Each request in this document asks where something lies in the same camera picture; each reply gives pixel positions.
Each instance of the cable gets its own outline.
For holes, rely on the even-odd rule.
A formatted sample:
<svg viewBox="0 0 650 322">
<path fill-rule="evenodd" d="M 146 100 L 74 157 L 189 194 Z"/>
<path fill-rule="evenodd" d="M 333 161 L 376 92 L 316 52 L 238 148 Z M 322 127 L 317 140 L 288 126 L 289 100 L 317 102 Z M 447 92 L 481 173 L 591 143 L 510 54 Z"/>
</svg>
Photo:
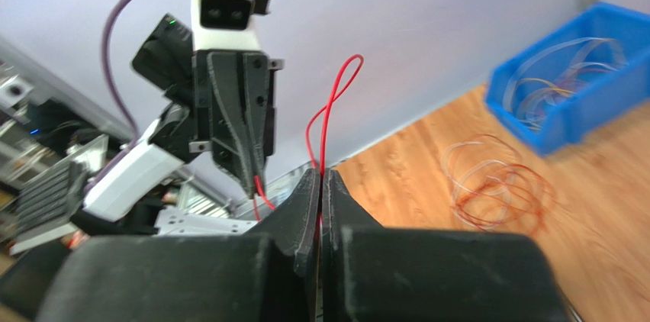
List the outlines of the cable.
<svg viewBox="0 0 650 322">
<path fill-rule="evenodd" d="M 257 221 L 262 221 L 262 218 L 259 216 L 259 211 L 257 210 L 257 200 L 255 199 L 255 196 L 253 196 L 253 213 L 255 213 L 255 219 L 257 219 Z"/>
<path fill-rule="evenodd" d="M 81 121 L 65 121 L 61 123 L 59 126 L 55 127 L 52 131 L 49 133 L 43 134 L 40 136 L 40 139 L 49 139 L 52 137 L 54 134 L 58 133 L 59 131 L 63 129 L 70 129 L 73 127 L 83 127 L 86 126 L 86 124 L 83 124 Z"/>
<path fill-rule="evenodd" d="M 111 69 L 111 33 L 113 32 L 113 27 L 115 26 L 115 21 L 117 17 L 122 12 L 122 10 L 131 2 L 132 0 L 120 0 L 111 10 L 111 13 L 106 19 L 104 29 L 101 32 L 101 45 L 100 45 L 100 57 L 101 57 L 101 71 L 104 74 L 104 80 L 108 86 L 108 91 L 111 93 L 113 101 L 119 108 L 120 113 L 127 119 L 127 122 L 130 126 L 130 129 L 133 134 L 133 138 L 127 144 L 126 148 L 120 151 L 113 160 L 111 160 L 104 168 L 93 178 L 93 180 L 84 187 L 85 192 L 90 191 L 101 179 L 103 179 L 110 171 L 115 167 L 137 144 L 138 141 L 138 127 L 133 118 L 133 115 L 129 112 L 127 106 L 124 104 L 120 93 L 117 91 L 117 86 L 115 85 L 115 79 L 113 77 L 113 72 Z"/>
<path fill-rule="evenodd" d="M 602 43 L 609 44 L 613 52 L 613 57 L 619 65 L 621 66 L 626 65 L 626 58 L 625 55 L 623 54 L 623 48 L 621 47 L 620 43 L 617 40 L 614 40 L 612 38 L 583 37 L 575 40 L 570 40 L 568 42 L 559 43 L 555 46 L 551 46 L 547 49 L 538 52 L 536 55 L 534 55 L 533 57 L 525 61 L 523 64 L 521 64 L 520 67 L 516 70 L 516 72 L 508 79 L 506 83 L 506 89 L 504 91 L 503 100 L 502 100 L 502 105 L 506 109 L 506 111 L 513 112 L 514 110 L 513 99 L 514 99 L 515 91 L 519 85 L 521 76 L 528 69 L 530 69 L 530 67 L 532 67 L 535 63 L 537 63 L 544 57 L 547 57 L 549 54 L 554 53 L 555 51 L 564 49 L 566 47 L 574 46 L 580 43 L 585 43 L 588 41 L 590 41 L 590 43 L 583 46 L 576 53 L 574 59 L 569 64 L 570 68 L 582 62 L 587 57 L 587 55 L 589 55 L 591 51 L 593 51 L 596 47 L 598 47 Z"/>
<path fill-rule="evenodd" d="M 336 90 L 339 88 L 339 84 L 341 83 L 341 78 L 343 77 L 343 74 L 345 74 L 346 70 L 348 69 L 348 66 L 354 60 L 359 60 L 358 66 L 356 67 L 356 69 L 352 73 L 352 75 L 350 76 L 350 79 L 348 79 L 348 82 L 343 86 L 343 89 L 341 89 L 339 92 L 337 92 Z M 330 98 L 327 100 L 327 104 L 324 105 L 320 110 L 318 110 L 318 112 L 311 118 L 311 120 L 309 120 L 309 123 L 307 123 L 307 128 L 305 129 L 305 132 L 304 132 L 304 139 L 305 139 L 305 142 L 307 144 L 307 151 L 309 152 L 309 158 L 310 158 L 310 161 L 311 161 L 311 165 L 314 168 L 318 168 L 319 167 L 318 162 L 316 161 L 316 158 L 314 156 L 314 150 L 311 147 L 311 140 L 309 138 L 309 133 L 311 131 L 311 126 L 314 124 L 314 122 L 316 121 L 318 116 L 320 116 L 320 114 L 325 112 L 325 116 L 323 118 L 323 129 L 322 129 L 321 134 L 320 134 L 320 175 L 323 175 L 325 173 L 325 145 L 326 145 L 326 141 L 327 141 L 327 124 L 328 124 L 328 122 L 330 120 L 330 112 L 332 111 L 332 105 L 335 102 L 335 100 L 337 100 L 346 91 L 346 89 L 348 89 L 350 84 L 352 84 L 352 82 L 356 78 L 356 75 L 359 73 L 359 70 L 361 70 L 361 67 L 363 66 L 363 61 L 364 61 L 363 56 L 361 54 L 356 53 L 356 54 L 352 55 L 351 57 L 349 57 L 343 63 L 343 65 L 339 69 L 339 73 L 336 75 L 336 80 L 334 81 L 334 85 L 333 85 L 332 91 L 330 93 Z M 274 204 L 271 203 L 267 199 L 267 197 L 266 197 L 266 195 L 264 193 L 264 189 L 262 188 L 262 181 L 259 178 L 259 176 L 255 175 L 254 179 L 255 179 L 255 186 L 257 187 L 257 193 L 259 194 L 259 196 L 262 197 L 262 200 L 264 200 L 266 205 L 269 206 L 269 208 L 271 208 L 271 210 L 275 210 Z M 257 220 L 259 221 L 260 217 L 259 217 L 259 212 L 258 212 L 258 209 L 257 209 L 257 201 L 255 200 L 254 196 L 253 196 L 253 210 L 255 211 L 255 214 L 256 214 L 255 216 L 256 216 Z"/>
<path fill-rule="evenodd" d="M 343 89 L 337 92 L 336 90 L 339 88 L 339 84 L 341 82 L 341 78 L 343 77 L 343 74 L 347 70 L 349 64 L 354 60 L 359 60 L 359 65 L 356 67 L 354 73 L 350 76 L 348 82 L 343 86 Z M 320 132 L 320 174 L 321 175 L 325 173 L 325 144 L 327 141 L 327 125 L 328 125 L 328 121 L 330 120 L 330 112 L 332 110 L 332 105 L 346 91 L 346 89 L 348 89 L 350 84 L 352 84 L 352 82 L 356 78 L 356 75 L 359 73 L 359 70 L 361 70 L 361 67 L 363 66 L 363 62 L 364 62 L 363 56 L 358 53 L 352 55 L 351 57 L 348 58 L 348 60 L 345 61 L 345 63 L 341 66 L 341 69 L 339 69 L 338 75 L 336 76 L 336 80 L 334 81 L 334 85 L 332 87 L 330 98 L 328 99 L 327 104 L 324 105 L 320 110 L 318 110 L 318 112 L 311 118 L 311 120 L 309 120 L 309 123 L 307 124 L 307 128 L 305 129 L 304 139 L 307 144 L 307 151 L 309 152 L 311 165 L 314 168 L 319 168 L 319 163 L 316 161 L 314 150 L 311 147 L 310 131 L 311 131 L 311 125 L 314 124 L 318 116 L 320 116 L 320 114 L 325 112 L 325 116 L 323 118 L 323 128 L 322 131 Z"/>
<path fill-rule="evenodd" d="M 514 161 L 485 159 L 457 178 L 455 164 L 462 149 L 485 145 L 486 139 L 504 148 Z M 490 134 L 479 134 L 447 147 L 441 155 L 440 166 L 449 180 L 452 218 L 483 231 L 520 222 L 526 216 L 534 219 L 529 235 L 544 227 L 544 214 L 557 203 L 555 190 L 537 172 L 518 163 L 521 161 L 517 150 Z M 482 181 L 474 187 L 468 185 L 468 180 L 481 170 L 485 171 Z"/>
<path fill-rule="evenodd" d="M 589 54 L 594 46 L 597 46 L 597 44 L 594 45 L 593 43 L 590 43 L 585 46 L 590 47 L 590 49 L 585 49 L 585 47 L 583 47 L 578 51 L 578 54 Z M 520 79 L 516 82 L 513 95 L 518 88 L 523 87 L 529 82 L 541 82 L 547 85 L 547 87 L 542 87 L 528 93 L 528 95 L 523 97 L 521 102 L 519 102 L 517 107 L 513 108 L 512 113 L 518 121 L 525 124 L 529 129 L 540 130 L 542 124 L 546 120 L 548 106 L 555 107 L 559 105 L 561 102 L 574 95 L 578 90 L 588 85 L 588 81 L 579 78 L 580 74 L 587 72 L 615 72 L 617 70 L 619 70 L 619 68 L 608 63 L 581 62 L 569 66 L 558 76 L 556 82 L 540 78 Z"/>
<path fill-rule="evenodd" d="M 257 187 L 257 193 L 258 193 L 260 196 L 262 196 L 262 200 L 264 200 L 264 202 L 266 203 L 266 205 L 267 205 L 269 208 L 271 208 L 271 210 L 275 210 L 275 205 L 274 205 L 272 202 L 270 202 L 270 201 L 267 199 L 266 195 L 264 194 L 264 189 L 262 188 L 262 180 L 259 179 L 259 176 L 258 176 L 258 175 L 255 175 L 255 177 L 253 177 L 253 178 L 255 179 L 255 186 Z"/>
</svg>

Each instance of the wooden floor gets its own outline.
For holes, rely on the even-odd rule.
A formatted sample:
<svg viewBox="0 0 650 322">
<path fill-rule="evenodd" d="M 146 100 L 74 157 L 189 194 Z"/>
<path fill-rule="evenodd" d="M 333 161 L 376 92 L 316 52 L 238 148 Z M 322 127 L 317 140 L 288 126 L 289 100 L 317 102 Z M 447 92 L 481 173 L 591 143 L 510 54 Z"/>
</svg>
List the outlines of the wooden floor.
<svg viewBox="0 0 650 322">
<path fill-rule="evenodd" d="M 387 227 L 453 227 L 440 156 L 493 134 L 555 186 L 560 206 L 534 239 L 582 317 L 650 320 L 650 105 L 541 159 L 488 113 L 483 95 L 478 87 L 339 165 L 352 196 Z"/>
</svg>

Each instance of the copper wire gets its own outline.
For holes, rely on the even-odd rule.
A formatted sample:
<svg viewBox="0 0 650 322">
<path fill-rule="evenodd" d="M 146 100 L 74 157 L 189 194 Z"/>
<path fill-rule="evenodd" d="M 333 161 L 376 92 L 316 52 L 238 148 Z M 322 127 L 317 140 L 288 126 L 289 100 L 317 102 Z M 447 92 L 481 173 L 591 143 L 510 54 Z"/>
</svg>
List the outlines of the copper wire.
<svg viewBox="0 0 650 322">
<path fill-rule="evenodd" d="M 463 175 L 455 176 L 456 163 L 463 150 L 474 145 L 486 145 L 487 140 L 507 150 L 513 161 L 486 159 Z M 557 204 L 555 189 L 540 174 L 520 162 L 522 156 L 517 150 L 490 134 L 475 135 L 448 147 L 442 155 L 441 167 L 449 180 L 453 221 L 460 227 L 465 224 L 483 231 L 517 224 L 529 235 L 544 228 L 545 214 Z M 468 180 L 481 169 L 485 169 L 481 181 L 469 185 Z"/>
</svg>

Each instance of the camera lens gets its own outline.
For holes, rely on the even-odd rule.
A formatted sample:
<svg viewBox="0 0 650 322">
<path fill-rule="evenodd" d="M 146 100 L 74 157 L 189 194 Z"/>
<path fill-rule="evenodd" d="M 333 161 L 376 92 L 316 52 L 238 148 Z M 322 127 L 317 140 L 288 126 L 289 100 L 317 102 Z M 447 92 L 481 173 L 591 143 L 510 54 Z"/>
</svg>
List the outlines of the camera lens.
<svg viewBox="0 0 650 322">
<path fill-rule="evenodd" d="M 208 11 L 208 15 L 211 18 L 219 18 L 221 17 L 221 10 L 220 9 L 211 9 Z"/>
<path fill-rule="evenodd" d="M 201 0 L 201 25 L 206 28 L 245 30 L 253 4 L 250 0 Z"/>
</svg>

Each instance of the wire coil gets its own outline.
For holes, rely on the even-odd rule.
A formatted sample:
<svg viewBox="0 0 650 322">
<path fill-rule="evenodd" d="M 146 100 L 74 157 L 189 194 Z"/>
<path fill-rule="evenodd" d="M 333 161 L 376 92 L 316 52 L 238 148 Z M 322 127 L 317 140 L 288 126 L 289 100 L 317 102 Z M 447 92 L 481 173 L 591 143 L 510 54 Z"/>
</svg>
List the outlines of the wire coil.
<svg viewBox="0 0 650 322">
<path fill-rule="evenodd" d="M 462 175 L 455 173 L 463 152 L 481 146 L 481 152 L 493 153 L 495 145 L 512 160 L 484 159 Z M 449 181 L 453 220 L 483 231 L 512 223 L 518 223 L 519 229 L 529 235 L 543 228 L 545 213 L 557 203 L 555 189 L 520 162 L 518 151 L 490 134 L 479 134 L 448 147 L 440 165 Z"/>
<path fill-rule="evenodd" d="M 583 44 L 578 49 L 568 67 L 552 77 L 544 79 L 541 76 L 524 77 L 526 72 L 535 64 L 544 61 L 550 54 Z M 585 61 L 599 46 L 609 47 L 611 62 Z M 546 71 L 556 67 L 549 60 Z M 522 63 L 517 71 L 510 77 L 506 84 L 503 96 L 503 107 L 512 113 L 517 120 L 526 125 L 530 130 L 538 131 L 542 128 L 547 114 L 554 107 L 573 96 L 579 90 L 588 86 L 589 81 L 598 77 L 594 73 L 615 72 L 627 65 L 623 47 L 618 40 L 601 37 L 584 37 L 560 43 L 549 47 Z M 533 89 L 517 101 L 518 91 L 532 84 L 539 88 Z"/>
</svg>

